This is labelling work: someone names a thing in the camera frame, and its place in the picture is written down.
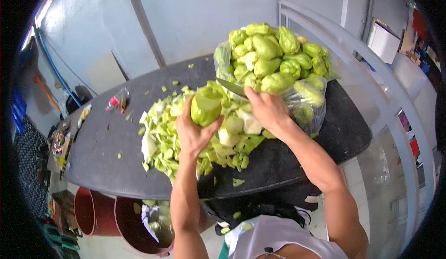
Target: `blue pipe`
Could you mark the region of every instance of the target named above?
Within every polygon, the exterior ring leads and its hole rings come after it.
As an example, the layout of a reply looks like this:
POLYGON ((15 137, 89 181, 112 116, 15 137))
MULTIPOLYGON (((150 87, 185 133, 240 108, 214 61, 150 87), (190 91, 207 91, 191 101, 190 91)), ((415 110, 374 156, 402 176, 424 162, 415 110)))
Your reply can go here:
POLYGON ((39 36, 39 40, 40 43, 42 44, 42 48, 45 51, 46 56, 48 57, 49 63, 51 64, 51 66, 53 67, 54 72, 56 72, 57 77, 59 78, 60 82, 62 83, 62 85, 65 87, 65 89, 68 91, 68 93, 71 95, 71 97, 73 98, 73 100, 76 102, 76 104, 80 107, 81 104, 79 103, 79 101, 76 99, 76 97, 74 96, 74 94, 71 92, 70 88, 68 87, 68 85, 65 83, 65 81, 63 80, 62 76, 60 75, 59 71, 57 71, 56 66, 53 63, 53 60, 51 59, 51 56, 49 55, 49 52, 45 46, 45 42, 43 42, 43 38, 42 35, 40 33, 40 29, 36 28, 35 26, 34 30, 35 32, 37 32, 37 35, 39 36))

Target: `person's right hand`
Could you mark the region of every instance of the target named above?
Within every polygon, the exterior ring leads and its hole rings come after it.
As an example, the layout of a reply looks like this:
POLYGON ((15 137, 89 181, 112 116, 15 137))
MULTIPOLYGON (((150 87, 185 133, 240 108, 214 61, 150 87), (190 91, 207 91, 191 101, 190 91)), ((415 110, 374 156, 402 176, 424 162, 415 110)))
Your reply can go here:
POLYGON ((264 128, 280 138, 286 123, 291 120, 282 98, 270 93, 255 93, 251 87, 245 87, 245 95, 251 103, 253 116, 264 128))

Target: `green stool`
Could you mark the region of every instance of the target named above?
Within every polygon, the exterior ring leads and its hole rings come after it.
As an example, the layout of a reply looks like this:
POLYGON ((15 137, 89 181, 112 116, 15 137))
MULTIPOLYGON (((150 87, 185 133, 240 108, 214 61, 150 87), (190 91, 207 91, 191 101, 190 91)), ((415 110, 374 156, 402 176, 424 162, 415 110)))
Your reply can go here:
POLYGON ((54 246, 60 248, 68 248, 71 250, 79 250, 78 242, 76 237, 69 235, 61 235, 56 226, 50 224, 43 225, 43 234, 45 238, 54 246))

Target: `knife blade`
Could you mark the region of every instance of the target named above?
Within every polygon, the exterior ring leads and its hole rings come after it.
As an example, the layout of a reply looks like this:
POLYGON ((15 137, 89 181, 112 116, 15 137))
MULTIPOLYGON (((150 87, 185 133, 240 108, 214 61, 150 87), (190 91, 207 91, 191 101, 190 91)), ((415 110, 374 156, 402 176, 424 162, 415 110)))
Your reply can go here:
POLYGON ((217 81, 226 89, 228 89, 230 92, 244 98, 244 99, 248 99, 245 95, 245 92, 243 90, 242 87, 236 85, 235 83, 231 83, 229 81, 223 80, 219 77, 216 77, 217 81))

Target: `white cloth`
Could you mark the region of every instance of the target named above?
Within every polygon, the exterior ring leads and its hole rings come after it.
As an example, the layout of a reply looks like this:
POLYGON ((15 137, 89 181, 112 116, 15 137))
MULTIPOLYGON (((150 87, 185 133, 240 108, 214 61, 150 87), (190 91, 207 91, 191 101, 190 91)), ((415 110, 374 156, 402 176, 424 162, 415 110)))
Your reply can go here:
POLYGON ((334 242, 313 237, 292 219, 260 215, 240 223, 225 234, 229 244, 229 259, 254 259, 265 254, 265 248, 274 252, 287 244, 298 244, 313 251, 321 259, 347 259, 342 249, 334 242), (246 231, 246 224, 252 226, 246 231))

